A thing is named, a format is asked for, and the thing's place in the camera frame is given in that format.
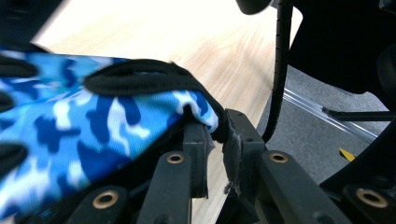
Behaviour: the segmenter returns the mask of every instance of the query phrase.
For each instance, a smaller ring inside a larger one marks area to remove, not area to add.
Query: wooden floor
[[[293,12],[292,37],[303,17]],[[230,0],[65,1],[35,42],[57,53],[150,58],[190,70],[226,108],[257,125],[273,83],[276,9],[254,16]],[[208,162],[209,199],[192,223],[215,223],[227,184],[221,146]]]

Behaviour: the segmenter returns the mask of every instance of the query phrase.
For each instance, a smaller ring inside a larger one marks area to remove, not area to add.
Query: black elastic strap
[[[27,156],[27,149],[19,144],[0,144],[0,178],[21,164]]]
[[[86,77],[84,86],[89,91],[108,96],[200,91],[219,116],[219,127],[213,133],[214,139],[222,143],[227,137],[227,118],[222,106],[188,70],[175,63],[150,59],[117,63]]]
[[[0,77],[34,77],[38,69],[26,61],[0,55]]]
[[[14,107],[14,102],[8,94],[0,91],[0,113],[8,111]]]

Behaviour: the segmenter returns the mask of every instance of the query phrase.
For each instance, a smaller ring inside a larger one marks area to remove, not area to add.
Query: black cable
[[[274,73],[274,86],[270,115],[267,121],[262,140],[268,142],[275,132],[280,115],[280,108],[285,90],[286,74],[288,73],[291,16],[293,13],[293,0],[277,1],[276,21],[276,60]]]

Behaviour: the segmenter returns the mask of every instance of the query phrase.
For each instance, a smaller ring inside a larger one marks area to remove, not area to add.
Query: black plastic bracket
[[[130,219],[127,212],[128,192],[117,186],[105,186],[89,193],[66,224],[116,224]]]
[[[351,223],[297,161],[285,152],[262,153],[256,210],[262,223],[275,223],[264,204],[274,204],[284,223]]]
[[[267,149],[245,114],[231,109],[226,109],[226,114],[230,129],[228,141],[223,145],[227,176],[238,196],[254,201],[257,166]]]
[[[173,151],[158,160],[137,224],[191,223],[191,158]]]

